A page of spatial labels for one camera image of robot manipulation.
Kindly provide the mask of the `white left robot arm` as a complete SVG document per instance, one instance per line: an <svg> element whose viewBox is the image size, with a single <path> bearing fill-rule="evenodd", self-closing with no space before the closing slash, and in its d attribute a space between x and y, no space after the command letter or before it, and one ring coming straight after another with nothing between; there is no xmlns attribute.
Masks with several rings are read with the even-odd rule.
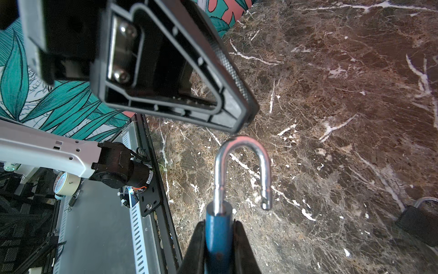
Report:
<svg viewBox="0 0 438 274"><path fill-rule="evenodd" d="M99 128L129 111L231 134L259 105L222 36L253 1L2 1L1 161L144 189Z"/></svg>

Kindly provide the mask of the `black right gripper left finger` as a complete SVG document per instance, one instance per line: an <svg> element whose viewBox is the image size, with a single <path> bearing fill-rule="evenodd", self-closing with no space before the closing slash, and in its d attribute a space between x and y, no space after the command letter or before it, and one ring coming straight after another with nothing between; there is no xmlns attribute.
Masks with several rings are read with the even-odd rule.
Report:
<svg viewBox="0 0 438 274"><path fill-rule="evenodd" d="M192 234L178 274L203 274L205 261L205 221L200 221Z"/></svg>

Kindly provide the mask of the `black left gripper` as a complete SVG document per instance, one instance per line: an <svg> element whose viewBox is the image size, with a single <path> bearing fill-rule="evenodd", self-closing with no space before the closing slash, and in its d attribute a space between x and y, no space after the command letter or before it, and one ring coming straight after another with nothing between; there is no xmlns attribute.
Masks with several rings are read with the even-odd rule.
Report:
<svg viewBox="0 0 438 274"><path fill-rule="evenodd" d="M109 79L105 27L112 1L18 1L26 57L46 84Z"/></svg>

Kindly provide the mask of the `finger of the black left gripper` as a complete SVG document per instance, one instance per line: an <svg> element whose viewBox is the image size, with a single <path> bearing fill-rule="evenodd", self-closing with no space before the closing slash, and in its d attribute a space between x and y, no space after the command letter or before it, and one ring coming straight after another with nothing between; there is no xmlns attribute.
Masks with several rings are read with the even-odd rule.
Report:
<svg viewBox="0 0 438 274"><path fill-rule="evenodd" d="M108 1L91 91L107 106L231 134L260 107L212 21L193 1Z"/></svg>

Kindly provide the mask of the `blue padlock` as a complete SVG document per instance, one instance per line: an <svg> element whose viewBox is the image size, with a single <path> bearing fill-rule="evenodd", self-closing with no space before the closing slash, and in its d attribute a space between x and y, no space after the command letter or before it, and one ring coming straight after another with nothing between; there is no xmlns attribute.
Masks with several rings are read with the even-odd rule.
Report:
<svg viewBox="0 0 438 274"><path fill-rule="evenodd" d="M237 187L238 182L230 177L229 161L231 154L239 149L253 152L258 160L261 209L269 211L273 207L271 163L266 148L254 138L244 135L225 141L214 160L213 197L206 208L204 261L206 274L232 274L233 223L237 220L235 211L237 197L233 196L231 191Z"/></svg>

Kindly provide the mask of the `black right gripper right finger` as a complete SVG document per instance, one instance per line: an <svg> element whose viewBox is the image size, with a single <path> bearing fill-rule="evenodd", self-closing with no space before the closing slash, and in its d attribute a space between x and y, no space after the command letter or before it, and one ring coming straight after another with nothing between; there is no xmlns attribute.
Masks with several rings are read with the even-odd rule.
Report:
<svg viewBox="0 0 438 274"><path fill-rule="evenodd" d="M243 224L233 223L233 274L261 274Z"/></svg>

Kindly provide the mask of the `dark brown padlock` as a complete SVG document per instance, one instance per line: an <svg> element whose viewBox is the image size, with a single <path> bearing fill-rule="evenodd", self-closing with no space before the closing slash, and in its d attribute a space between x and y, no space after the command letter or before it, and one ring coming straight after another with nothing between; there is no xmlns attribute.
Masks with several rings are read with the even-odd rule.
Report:
<svg viewBox="0 0 438 274"><path fill-rule="evenodd" d="M425 202L438 202L435 197L423 197L408 206L395 222L395 225L419 239L430 247L438 246L438 215L423 211L420 207Z"/></svg>

